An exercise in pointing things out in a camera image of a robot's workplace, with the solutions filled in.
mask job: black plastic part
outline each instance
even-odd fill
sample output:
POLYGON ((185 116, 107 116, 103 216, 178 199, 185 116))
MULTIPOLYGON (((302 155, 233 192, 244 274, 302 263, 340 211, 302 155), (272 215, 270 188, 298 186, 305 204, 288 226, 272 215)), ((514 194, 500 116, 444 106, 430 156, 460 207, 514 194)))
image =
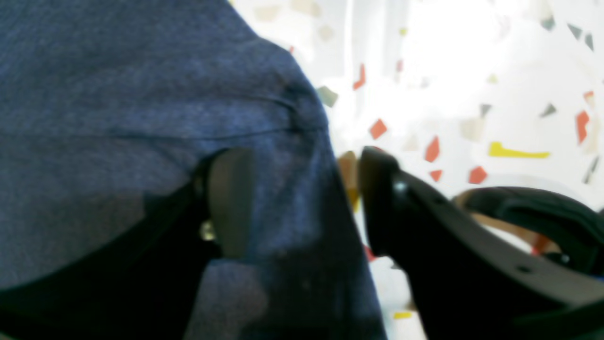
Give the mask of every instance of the black plastic part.
POLYGON ((19 340, 182 339, 203 271, 220 256, 198 232, 209 216, 208 188, 220 189, 218 182, 230 179, 209 172, 217 165, 228 170, 221 163, 232 160, 230 152, 204 160, 189 184, 104 248, 0 291, 0 332, 19 340))
POLYGON ((602 335, 603 284, 503 242, 385 152, 360 162, 370 246, 408 274, 430 340, 602 335))
POLYGON ((604 219, 581 202, 555 192, 516 187, 469 191, 463 208, 524 227, 553 240, 568 266, 604 274, 604 219))
POLYGON ((254 154, 231 149, 216 157, 210 169, 208 207, 224 258, 243 258, 248 248, 254 202, 254 154))

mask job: red fragment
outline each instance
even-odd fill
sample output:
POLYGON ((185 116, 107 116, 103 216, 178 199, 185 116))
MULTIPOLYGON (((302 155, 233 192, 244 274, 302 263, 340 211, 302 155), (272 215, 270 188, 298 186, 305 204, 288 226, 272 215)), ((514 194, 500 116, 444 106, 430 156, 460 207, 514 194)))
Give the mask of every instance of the red fragment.
POLYGON ((373 124, 373 126, 371 127, 371 130, 369 130, 374 140, 378 139, 386 131, 388 131, 388 128, 381 119, 378 119, 377 122, 375 122, 375 124, 373 124))
POLYGON ((432 140, 432 143, 430 143, 430 145, 428 146, 428 149, 426 149, 425 159, 428 162, 432 163, 436 160, 436 158, 438 158, 439 153, 440 153, 439 137, 436 136, 432 140))
POLYGON ((533 245, 532 255, 541 255, 545 252, 547 246, 551 243, 551 240, 543 235, 538 235, 535 244, 533 245))
POLYGON ((484 182, 487 178, 487 172, 483 169, 482 166, 477 166, 470 172, 470 180, 471 184, 480 184, 484 182))
POLYGON ((587 137, 587 123, 590 121, 590 117, 587 112, 582 111, 577 115, 577 134, 579 135, 579 144, 583 143, 587 137))
POLYGON ((358 90, 363 85, 365 85, 365 64, 361 64, 361 77, 352 85, 352 89, 358 90))
POLYGON ((365 248, 365 255, 367 256, 367 261, 372 262, 376 259, 375 255, 373 255, 373 252, 371 252, 371 249, 369 249, 369 247, 367 246, 363 246, 365 248))
POLYGON ((432 179, 435 182, 438 182, 440 180, 440 176, 443 174, 442 170, 436 170, 436 171, 432 171, 430 172, 430 176, 432 176, 432 179))

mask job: heather blue cloth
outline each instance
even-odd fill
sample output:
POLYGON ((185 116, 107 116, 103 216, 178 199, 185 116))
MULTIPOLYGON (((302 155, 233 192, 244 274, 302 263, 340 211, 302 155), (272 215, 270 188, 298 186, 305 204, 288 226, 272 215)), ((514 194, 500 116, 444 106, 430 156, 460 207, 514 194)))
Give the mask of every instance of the heather blue cloth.
POLYGON ((200 159, 246 146, 249 251, 210 264, 185 338, 385 339, 323 108, 225 1, 3 0, 0 31, 0 289, 102 247, 200 159))

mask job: yellow speck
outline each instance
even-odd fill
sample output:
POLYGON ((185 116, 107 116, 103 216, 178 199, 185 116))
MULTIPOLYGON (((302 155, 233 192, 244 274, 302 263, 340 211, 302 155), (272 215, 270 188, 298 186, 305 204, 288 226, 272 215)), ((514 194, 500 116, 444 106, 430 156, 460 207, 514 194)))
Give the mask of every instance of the yellow speck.
POLYGON ((359 192, 356 189, 348 189, 348 200, 354 212, 359 210, 359 192))
POLYGON ((412 317, 413 317, 413 313, 411 313, 411 312, 397 312, 394 314, 395 320, 411 319, 412 317))
POLYGON ((547 158, 549 152, 522 152, 506 149, 501 142, 492 142, 489 149, 491 157, 521 157, 521 158, 547 158))

